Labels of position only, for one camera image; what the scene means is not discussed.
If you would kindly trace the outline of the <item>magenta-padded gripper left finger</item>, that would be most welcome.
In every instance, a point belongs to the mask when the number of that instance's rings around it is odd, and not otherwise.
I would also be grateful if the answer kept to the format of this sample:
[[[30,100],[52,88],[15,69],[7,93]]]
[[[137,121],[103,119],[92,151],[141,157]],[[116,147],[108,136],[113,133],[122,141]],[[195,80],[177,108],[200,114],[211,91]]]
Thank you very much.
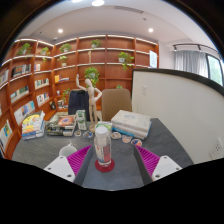
[[[93,146],[89,145],[68,157],[58,156],[44,170],[81,186],[84,182],[92,155]]]

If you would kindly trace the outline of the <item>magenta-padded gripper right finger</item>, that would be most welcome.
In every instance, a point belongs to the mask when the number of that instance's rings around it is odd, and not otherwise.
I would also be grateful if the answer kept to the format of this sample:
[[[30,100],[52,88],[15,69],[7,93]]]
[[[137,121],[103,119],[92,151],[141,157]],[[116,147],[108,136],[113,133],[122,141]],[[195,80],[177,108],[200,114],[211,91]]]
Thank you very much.
[[[144,185],[181,170],[169,156],[158,156],[140,146],[134,147],[134,156]]]

